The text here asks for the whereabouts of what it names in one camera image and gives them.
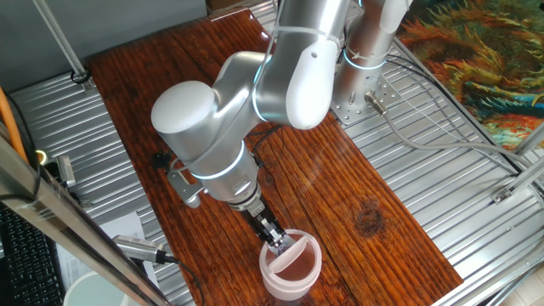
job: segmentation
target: white bucket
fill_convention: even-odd
[[[66,292],[63,306],[131,306],[137,305],[128,295],[104,277],[91,271],[80,276]]]
[[[297,243],[278,258],[264,243],[259,266],[266,289],[283,301],[293,301],[308,293],[321,272],[322,254],[319,243],[310,234],[298,229],[286,233]]]

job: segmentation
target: wood grain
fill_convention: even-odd
[[[235,52],[263,52],[263,32],[249,10],[241,10],[160,31],[88,60],[170,247],[201,277],[207,304],[429,305],[460,285],[459,275],[330,115],[310,131],[282,128],[259,148],[268,165],[259,182],[271,208],[286,228],[314,235],[324,253],[321,276],[302,299],[282,303],[266,292],[258,267],[262,243],[237,212],[209,196],[198,209],[180,204],[165,173],[151,166],[151,156],[167,150],[151,126],[151,107],[179,82],[212,85]],[[190,290],[200,303],[195,286]]]

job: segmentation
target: colorful painting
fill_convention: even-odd
[[[544,121],[540,4],[414,0],[398,32],[400,41],[509,150]]]

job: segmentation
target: pink cup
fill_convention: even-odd
[[[321,249],[317,240],[298,229],[286,233],[297,243],[278,258],[264,243],[259,266],[266,290],[283,301],[293,301],[308,293],[321,272]]]

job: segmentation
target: metal grate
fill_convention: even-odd
[[[271,32],[272,2],[251,10]],[[346,24],[360,13],[352,3]],[[413,60],[399,43],[391,54]],[[389,114],[412,141],[429,145],[459,141],[448,133],[469,141],[490,139],[462,106],[421,77],[395,64],[386,64],[383,75],[382,85],[397,93],[394,99],[386,98]],[[373,110],[363,111],[359,121],[343,128],[464,279],[436,304],[476,304],[544,258],[544,253],[531,252],[544,242],[541,198],[527,189],[501,205],[491,200],[493,192],[513,180],[511,166],[501,157],[493,155],[491,160],[472,149],[412,149]],[[526,157],[534,162],[542,155],[544,150],[537,149]]]
[[[13,94],[37,147],[50,157],[71,158],[76,186],[71,191],[93,205],[98,223],[137,212],[145,238],[170,248],[98,90],[85,93],[70,74]],[[176,264],[154,265],[159,287],[176,305],[194,305]]]

